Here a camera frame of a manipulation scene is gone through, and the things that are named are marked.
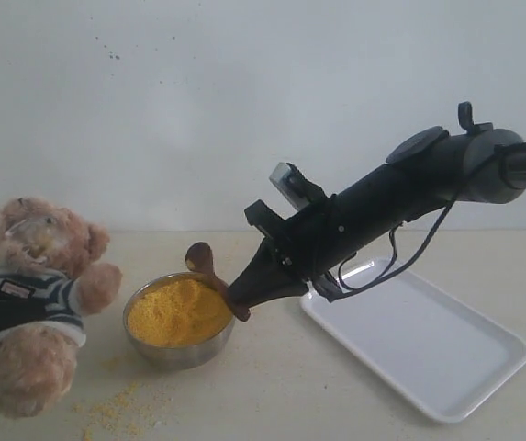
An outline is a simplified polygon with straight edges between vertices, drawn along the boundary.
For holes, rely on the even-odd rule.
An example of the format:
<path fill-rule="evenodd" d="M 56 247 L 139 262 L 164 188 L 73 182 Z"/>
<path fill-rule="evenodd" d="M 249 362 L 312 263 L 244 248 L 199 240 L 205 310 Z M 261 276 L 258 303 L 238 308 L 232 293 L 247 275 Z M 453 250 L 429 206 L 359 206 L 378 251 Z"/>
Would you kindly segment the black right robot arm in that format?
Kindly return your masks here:
<path fill-rule="evenodd" d="M 264 238 L 229 285 L 229 302 L 243 308 L 309 287 L 328 301 L 357 294 L 330 270 L 378 237 L 435 210 L 446 214 L 457 201 L 518 198 L 526 190 L 526 141 L 510 130 L 450 135 L 432 127 L 338 194 L 327 195 L 290 163 L 280 163 L 270 180 L 297 212 L 284 220 L 261 200 L 245 210 Z"/>

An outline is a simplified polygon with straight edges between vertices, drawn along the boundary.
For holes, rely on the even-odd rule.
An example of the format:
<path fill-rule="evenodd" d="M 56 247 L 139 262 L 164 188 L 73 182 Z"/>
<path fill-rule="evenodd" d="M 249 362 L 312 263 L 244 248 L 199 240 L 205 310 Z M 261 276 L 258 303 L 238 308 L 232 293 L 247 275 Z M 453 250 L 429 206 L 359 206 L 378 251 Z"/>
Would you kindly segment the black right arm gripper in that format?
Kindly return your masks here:
<path fill-rule="evenodd" d="M 308 282 L 330 302 L 344 297 L 329 272 L 368 243 L 366 214 L 361 209 L 329 197 L 285 220 L 258 200 L 245 215 L 264 239 L 229 285 L 233 305 L 252 308 L 301 297 L 308 291 Z"/>

